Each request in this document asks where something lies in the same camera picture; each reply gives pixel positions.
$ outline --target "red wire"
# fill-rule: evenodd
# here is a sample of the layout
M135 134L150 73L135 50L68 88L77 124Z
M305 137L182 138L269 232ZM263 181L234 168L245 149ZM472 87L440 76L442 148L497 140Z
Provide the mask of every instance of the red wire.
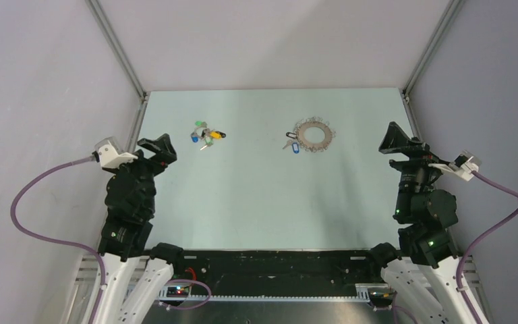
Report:
M196 272L191 268L191 267L188 267L185 272L190 272L192 273L192 280L197 280L197 276L196 276Z

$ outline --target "metal washer ring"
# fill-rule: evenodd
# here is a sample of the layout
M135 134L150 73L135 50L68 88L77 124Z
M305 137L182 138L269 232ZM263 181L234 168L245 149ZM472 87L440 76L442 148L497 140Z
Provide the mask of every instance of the metal washer ring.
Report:
M311 143L305 138L305 131L311 127L319 128L324 132L324 139L322 142ZM333 131L330 130L330 127L320 121L307 121L299 125L295 133L297 134L297 139L299 140L301 146L306 147L312 152L326 150L331 140L333 139Z

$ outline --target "white wall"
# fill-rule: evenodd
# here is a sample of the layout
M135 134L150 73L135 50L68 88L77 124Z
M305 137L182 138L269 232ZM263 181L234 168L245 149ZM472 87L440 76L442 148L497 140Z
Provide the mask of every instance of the white wall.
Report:
M81 255L17 232L11 200L106 136L124 144L134 93L85 1L0 0L0 323L57 323ZM106 179L92 163L51 176L21 201L21 223L95 244Z
M481 173L518 190L518 1L469 0L411 93L424 138L445 159L467 149ZM480 181L445 177L462 250L518 205ZM496 323L518 323L518 217L473 252Z
M147 90L405 85L449 0L103 0Z

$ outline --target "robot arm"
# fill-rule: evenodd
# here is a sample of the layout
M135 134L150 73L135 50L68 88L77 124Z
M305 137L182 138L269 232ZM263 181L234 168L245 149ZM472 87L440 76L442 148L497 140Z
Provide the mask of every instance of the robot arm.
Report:
M383 154L403 153L408 161L390 160L390 166L401 172L394 219L409 224L398 230L401 252L410 257L424 274L437 300L420 284L413 282L396 249L388 243L369 251L374 271L380 269L383 280L407 303L421 323L476 323L467 307L455 278L459 258L447 228L458 222L456 198L445 190L435 190L433 183L442 173L465 181L479 170L481 162L464 151L453 162L439 159L430 146L418 138L409 138L392 122L378 149ZM487 324L479 304L464 286L474 304L481 324Z
M150 260L138 285L125 299L130 278L140 262L154 218L154 176L176 161L168 134L157 140L138 142L154 155L144 158L142 150L123 152L114 138L95 146L94 156L105 171L114 176L108 181L105 204L108 216L101 232L98 252L106 271L106 284L99 304L94 306L100 288L100 269L93 294L85 312L84 323L141 323L176 270L183 271L183 249L160 243L152 249Z

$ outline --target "silver key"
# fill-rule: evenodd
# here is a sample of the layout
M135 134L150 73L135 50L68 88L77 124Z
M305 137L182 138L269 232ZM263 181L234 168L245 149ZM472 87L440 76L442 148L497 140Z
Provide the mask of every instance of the silver key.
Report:
M285 146L283 146L283 150L286 149L287 147L291 146L292 144L293 144L293 140L288 140L287 144L285 144Z

